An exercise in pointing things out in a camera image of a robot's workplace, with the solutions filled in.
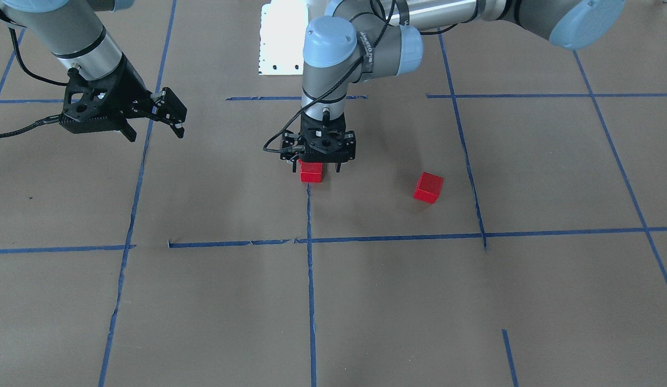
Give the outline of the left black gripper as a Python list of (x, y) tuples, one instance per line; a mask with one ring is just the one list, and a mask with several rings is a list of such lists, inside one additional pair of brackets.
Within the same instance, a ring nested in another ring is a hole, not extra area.
[(343, 163), (356, 158), (356, 146), (355, 132), (346, 130), (344, 119), (302, 119), (300, 135), (282, 134), (280, 159), (292, 165), (293, 173), (297, 172), (299, 159), (308, 163), (335, 163), (335, 172), (340, 173)]

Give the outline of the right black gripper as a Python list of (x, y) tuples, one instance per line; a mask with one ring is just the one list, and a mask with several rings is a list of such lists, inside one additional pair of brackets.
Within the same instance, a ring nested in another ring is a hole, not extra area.
[(169, 87), (148, 91), (126, 56), (100, 79), (88, 81), (77, 68), (68, 69), (68, 76), (60, 115), (60, 125), (68, 132), (118, 131), (135, 142), (137, 132), (127, 120), (149, 118), (168, 125), (178, 139), (184, 138), (188, 108)]

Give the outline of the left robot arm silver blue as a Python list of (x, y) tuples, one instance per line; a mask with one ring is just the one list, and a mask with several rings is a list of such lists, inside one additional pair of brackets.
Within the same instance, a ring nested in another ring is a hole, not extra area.
[(412, 73), (430, 32), (505, 20), (577, 51), (604, 36), (624, 7), (624, 1), (330, 1), (304, 33), (302, 103), (294, 114), (301, 129), (284, 126), (275, 135), (280, 147), (263, 149), (292, 165), (353, 161), (357, 140), (344, 118), (349, 85)]

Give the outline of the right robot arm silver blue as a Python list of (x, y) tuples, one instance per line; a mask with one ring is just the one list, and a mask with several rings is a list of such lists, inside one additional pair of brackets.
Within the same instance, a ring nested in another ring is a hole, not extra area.
[(147, 118), (168, 125), (182, 139), (187, 108), (170, 88), (150, 91), (119, 48), (98, 12), (124, 10), (132, 1), (0, 1), (19, 66), (27, 67), (16, 30), (31, 30), (68, 74), (60, 113), (39, 119), (0, 139), (58, 123), (73, 134), (115, 131), (130, 142), (137, 137), (129, 119)]

